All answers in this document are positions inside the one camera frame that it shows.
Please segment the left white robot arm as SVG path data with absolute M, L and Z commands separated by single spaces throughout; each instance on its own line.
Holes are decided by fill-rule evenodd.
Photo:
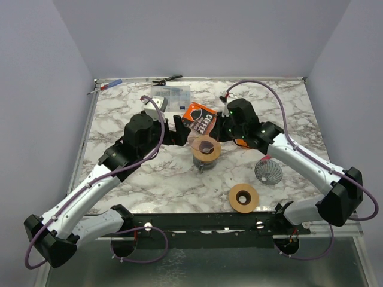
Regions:
M 161 145 L 184 146 L 190 129 L 179 115 L 170 130 L 164 117 L 142 111 L 124 127 L 123 136 L 108 147 L 87 177 L 60 203 L 41 216 L 29 215 L 23 225 L 43 263 L 58 268 L 67 263 L 82 243 L 118 233 L 131 219 L 122 205 L 111 207 L 95 219 L 84 215 L 109 191 L 124 182 L 141 164 L 154 158 Z

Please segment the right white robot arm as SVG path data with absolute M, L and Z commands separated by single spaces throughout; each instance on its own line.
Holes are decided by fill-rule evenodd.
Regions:
M 341 227 L 363 201 L 358 169 L 345 170 L 289 141 L 282 128 L 259 121 L 252 104 L 245 99 L 226 101 L 210 135 L 219 142 L 242 140 L 249 149 L 281 161 L 317 188 L 321 193 L 317 197 L 276 207 L 277 214 L 291 225 L 324 220 Z

